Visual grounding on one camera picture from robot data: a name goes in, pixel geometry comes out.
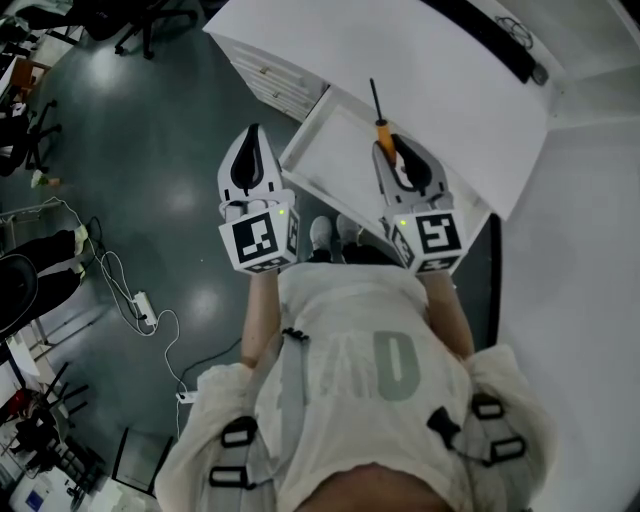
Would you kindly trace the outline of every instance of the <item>black chair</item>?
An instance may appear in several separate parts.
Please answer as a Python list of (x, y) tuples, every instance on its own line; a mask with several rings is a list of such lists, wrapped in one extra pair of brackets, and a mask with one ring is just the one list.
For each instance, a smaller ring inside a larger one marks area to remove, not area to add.
[(49, 108), (55, 108), (57, 105), (58, 102), (55, 100), (47, 103), (34, 127), (31, 127), (31, 121), (37, 113), (33, 111), (25, 112), (17, 117), (0, 119), (0, 147), (13, 146), (8, 157), (0, 157), (0, 176), (9, 176), (22, 164), (25, 158), (27, 169), (38, 168), (43, 173), (49, 170), (48, 167), (42, 165), (38, 144), (47, 135), (62, 131), (60, 124), (46, 130), (42, 129)]
[(162, 8), (168, 2), (169, 0), (129, 2), (125, 0), (76, 0), (76, 3), (64, 16), (33, 5), (20, 9), (16, 16), (26, 20), (31, 30), (83, 25), (96, 41), (109, 39), (125, 25), (131, 24), (126, 34), (116, 43), (116, 53), (124, 55), (125, 51), (122, 46), (124, 42), (142, 30), (144, 58), (152, 59), (151, 27), (154, 21), (176, 16), (189, 16), (191, 21), (198, 19), (198, 13), (194, 10), (163, 10)]

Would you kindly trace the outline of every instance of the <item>power strip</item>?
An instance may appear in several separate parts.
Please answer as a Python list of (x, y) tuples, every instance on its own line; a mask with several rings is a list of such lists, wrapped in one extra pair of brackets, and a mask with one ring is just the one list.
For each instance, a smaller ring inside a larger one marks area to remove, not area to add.
[(153, 308), (151, 307), (151, 302), (149, 302), (149, 297), (144, 292), (138, 292), (133, 296), (133, 302), (138, 306), (138, 310), (140, 314), (144, 317), (145, 323), (149, 327), (155, 327), (158, 324), (158, 318), (156, 314), (153, 312)]
[(196, 401), (197, 396), (197, 391), (184, 391), (182, 393), (176, 393), (176, 398), (181, 404), (192, 404)]

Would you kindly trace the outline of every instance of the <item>sneaker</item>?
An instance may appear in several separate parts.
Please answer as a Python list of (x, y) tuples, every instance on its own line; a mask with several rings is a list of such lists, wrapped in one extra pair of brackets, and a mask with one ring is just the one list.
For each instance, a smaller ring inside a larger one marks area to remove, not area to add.
[(82, 265), (82, 263), (76, 263), (73, 266), (73, 271), (80, 275), (80, 284), (82, 284), (82, 281), (84, 281), (84, 278), (87, 276), (87, 271), (85, 270), (84, 265)]
[(358, 235), (360, 234), (360, 226), (353, 222), (345, 215), (338, 215), (336, 220), (336, 228), (342, 247), (349, 244), (358, 243)]
[(84, 250), (84, 242), (89, 238), (89, 232), (84, 224), (80, 224), (79, 227), (73, 230), (73, 234), (76, 237), (76, 249), (74, 254), (80, 256)]
[(333, 228), (331, 227), (331, 221), (328, 217), (316, 217), (311, 224), (311, 244), (313, 250), (323, 249), (325, 251), (331, 251), (331, 235)]

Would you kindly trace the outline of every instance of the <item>black pants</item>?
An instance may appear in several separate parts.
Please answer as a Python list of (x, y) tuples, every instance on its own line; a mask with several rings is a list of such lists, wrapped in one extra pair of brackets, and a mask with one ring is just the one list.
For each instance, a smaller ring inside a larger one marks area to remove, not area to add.
[[(76, 239), (73, 231), (58, 231), (48, 238), (38, 238), (16, 247), (8, 254), (29, 258), (36, 272), (42, 272), (56, 263), (70, 260), (75, 255)], [(27, 312), (22, 315), (14, 331), (22, 329), (31, 320), (57, 308), (80, 286), (80, 275), (68, 269), (38, 277), (38, 294)]]
[[(396, 265), (385, 253), (371, 245), (347, 244), (342, 248), (342, 257), (347, 265)], [(331, 252), (326, 249), (313, 251), (309, 263), (331, 263)]]

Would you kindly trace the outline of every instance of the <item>white drawer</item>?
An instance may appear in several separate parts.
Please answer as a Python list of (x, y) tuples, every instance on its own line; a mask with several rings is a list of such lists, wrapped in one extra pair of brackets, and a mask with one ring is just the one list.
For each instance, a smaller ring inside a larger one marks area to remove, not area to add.
[(257, 91), (255, 91), (254, 93), (256, 95), (256, 98), (258, 98), (263, 103), (266, 103), (267, 105), (279, 110), (283, 114), (289, 117), (292, 117), (293, 119), (295, 119), (296, 121), (299, 121), (300, 123), (304, 122), (306, 117), (304, 113), (301, 113), (297, 109), (288, 108), (286, 105), (283, 105), (282, 103), (278, 103), (278, 101), (273, 99), (271, 96), (267, 96), (266, 94), (263, 94)]
[(274, 89), (272, 87), (267, 87), (257, 80), (247, 82), (247, 85), (252, 89), (256, 89), (264, 94), (272, 96), (274, 99), (279, 99), (285, 103), (289, 103), (292, 107), (302, 110), (305, 114), (308, 114), (311, 111), (311, 107), (313, 106), (313, 103), (308, 100), (301, 101), (296, 96), (292, 96), (291, 94), (287, 94), (286, 92), (279, 91), (278, 89)]
[(242, 68), (239, 68), (239, 66), (236, 66), (236, 69), (247, 82), (255, 82), (256, 84), (259, 84), (265, 89), (271, 90), (272, 92), (285, 94), (291, 97), (291, 99), (296, 103), (303, 105), (305, 108), (311, 109), (320, 99), (320, 96), (318, 96), (317, 98), (312, 98), (311, 96), (302, 94), (298, 90), (293, 89), (287, 85), (278, 83), (265, 75), (245, 72), (242, 70)]
[(326, 89), (321, 78), (275, 55), (223, 36), (212, 36), (236, 69), (262, 75), (310, 98), (313, 102), (317, 101)]
[[(375, 110), (329, 89), (282, 153), (280, 165), (285, 179), (389, 243), (379, 221), (386, 202), (371, 158), (375, 120)], [(403, 133), (396, 127), (392, 131)], [(446, 165), (445, 173), (463, 219), (466, 247), (471, 247), (491, 209)]]

